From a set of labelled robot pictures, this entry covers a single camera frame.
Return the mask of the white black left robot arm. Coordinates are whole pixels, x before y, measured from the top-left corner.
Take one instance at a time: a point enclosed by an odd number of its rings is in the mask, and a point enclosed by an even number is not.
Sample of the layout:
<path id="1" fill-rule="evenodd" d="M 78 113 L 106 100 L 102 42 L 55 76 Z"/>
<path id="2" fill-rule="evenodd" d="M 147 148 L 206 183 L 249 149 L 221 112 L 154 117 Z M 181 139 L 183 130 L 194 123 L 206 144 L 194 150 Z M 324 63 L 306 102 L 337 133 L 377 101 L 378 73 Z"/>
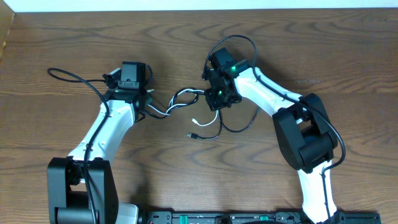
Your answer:
<path id="1" fill-rule="evenodd" d="M 111 164 L 124 135 L 152 99 L 146 90 L 108 90 L 83 140 L 47 167 L 51 223 L 138 223 L 137 205 L 118 199 Z"/>

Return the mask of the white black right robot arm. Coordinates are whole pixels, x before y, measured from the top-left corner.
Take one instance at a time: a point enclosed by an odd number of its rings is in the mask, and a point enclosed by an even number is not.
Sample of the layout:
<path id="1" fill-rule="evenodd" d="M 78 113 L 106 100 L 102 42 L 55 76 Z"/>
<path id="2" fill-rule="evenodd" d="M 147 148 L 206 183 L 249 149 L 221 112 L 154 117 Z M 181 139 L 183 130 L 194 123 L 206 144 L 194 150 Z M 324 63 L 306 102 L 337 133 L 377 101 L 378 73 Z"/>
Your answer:
<path id="1" fill-rule="evenodd" d="M 302 96 L 266 77 L 253 62 L 210 58 L 203 79 L 210 82 L 205 98 L 216 111 L 247 98 L 264 110 L 274 124 L 279 149 L 298 172 L 304 214 L 313 223 L 330 222 L 337 213 L 330 172 L 334 149 L 343 141 L 331 124 L 321 99 Z"/>

